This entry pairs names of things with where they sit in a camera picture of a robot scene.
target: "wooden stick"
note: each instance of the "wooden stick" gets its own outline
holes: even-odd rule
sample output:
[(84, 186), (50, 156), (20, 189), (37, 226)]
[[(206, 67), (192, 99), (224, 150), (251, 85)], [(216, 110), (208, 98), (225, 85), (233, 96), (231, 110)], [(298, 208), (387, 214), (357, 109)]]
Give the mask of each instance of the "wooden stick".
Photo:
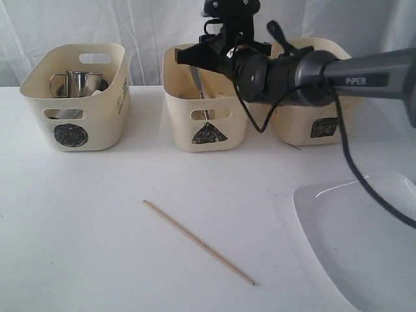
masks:
[(254, 280), (249, 278), (246, 274), (241, 272), (238, 268), (236, 268), (234, 265), (232, 265), (226, 258), (222, 257), (218, 252), (213, 250), (211, 247), (209, 247), (206, 243), (204, 243), (202, 240), (197, 238), (194, 234), (192, 234), (190, 231), (185, 229), (183, 226), (178, 224), (174, 219), (172, 219), (170, 216), (168, 216), (166, 213), (161, 211), (159, 208), (154, 206), (154, 204), (148, 202), (147, 200), (143, 201), (143, 204), (148, 206), (151, 210), (156, 212), (161, 218), (165, 219), (167, 222), (169, 222), (172, 226), (174, 226), (176, 229), (178, 229), (182, 234), (184, 234), (186, 237), (188, 237), (192, 242), (197, 244), (199, 247), (204, 249), (208, 254), (213, 256), (215, 259), (220, 261), (223, 265), (228, 267), (231, 271), (238, 274), (240, 277), (245, 279), (248, 283), (255, 285)]

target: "white tray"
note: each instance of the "white tray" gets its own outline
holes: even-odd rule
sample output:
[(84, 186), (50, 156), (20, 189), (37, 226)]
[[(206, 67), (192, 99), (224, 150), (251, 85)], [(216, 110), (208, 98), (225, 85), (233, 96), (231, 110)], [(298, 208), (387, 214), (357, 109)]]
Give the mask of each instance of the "white tray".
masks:
[[(416, 219), (416, 186), (397, 173), (369, 183)], [(334, 285), (358, 310), (416, 311), (416, 230), (383, 210), (355, 180), (298, 188), (304, 233)]]

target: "storage bin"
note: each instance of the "storage bin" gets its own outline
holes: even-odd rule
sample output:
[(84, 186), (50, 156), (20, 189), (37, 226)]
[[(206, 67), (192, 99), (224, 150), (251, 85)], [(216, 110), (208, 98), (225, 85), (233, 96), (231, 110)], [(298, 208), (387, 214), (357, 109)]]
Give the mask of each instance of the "storage bin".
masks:
[[(100, 64), (81, 62), (84, 57), (94, 60), (96, 55), (101, 54), (111, 60)], [(54, 73), (68, 70), (102, 73), (109, 87), (100, 94), (88, 97), (53, 97), (49, 90), (50, 78)], [(40, 129), (53, 148), (61, 151), (104, 150), (119, 140), (129, 110), (125, 50), (118, 44), (68, 44), (58, 47), (50, 51), (29, 74), (20, 92), (26, 97)], [(72, 119), (60, 117), (68, 115)]]
[[(232, 83), (219, 73), (198, 69), (205, 99), (200, 99), (190, 68), (175, 62), (175, 48), (163, 61), (163, 86), (174, 141), (184, 151), (230, 150), (244, 140), (247, 116)], [(209, 120), (204, 111), (209, 111)]]
[[(297, 38), (288, 40), (294, 47), (313, 46), (316, 50), (326, 50), (339, 59), (349, 59), (350, 55), (339, 45), (323, 38)], [(272, 58), (282, 53), (281, 46), (272, 44)], [(354, 109), (361, 98), (340, 96), (346, 127), (351, 124)], [(331, 144), (341, 141), (338, 129), (337, 111), (332, 103), (325, 107), (305, 107), (288, 105), (278, 107), (270, 121), (277, 136), (295, 146)]]

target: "stainless steel mug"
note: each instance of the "stainless steel mug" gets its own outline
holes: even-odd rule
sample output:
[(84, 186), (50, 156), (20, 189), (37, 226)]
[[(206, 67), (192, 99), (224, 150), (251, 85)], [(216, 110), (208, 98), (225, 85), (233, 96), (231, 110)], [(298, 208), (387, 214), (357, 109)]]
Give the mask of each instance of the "stainless steel mug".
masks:
[[(57, 76), (64, 78), (63, 94), (57, 94), (52, 90), (52, 82)], [(98, 90), (102, 80), (102, 73), (68, 70), (66, 73), (54, 73), (49, 80), (49, 89), (56, 98), (83, 98)]]

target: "white fabric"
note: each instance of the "white fabric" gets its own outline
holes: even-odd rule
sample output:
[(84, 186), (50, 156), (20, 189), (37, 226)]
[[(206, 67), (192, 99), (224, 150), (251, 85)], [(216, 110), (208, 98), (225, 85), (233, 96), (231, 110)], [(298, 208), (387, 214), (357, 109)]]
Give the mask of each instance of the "white fabric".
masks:
[[(415, 45), (415, 0), (261, 0), (256, 38), (278, 20), (289, 38), (319, 36), (353, 56)], [(0, 86), (19, 85), (54, 47), (116, 42), (129, 56), (132, 85), (161, 83), (163, 53), (203, 32), (199, 0), (2, 0)]]

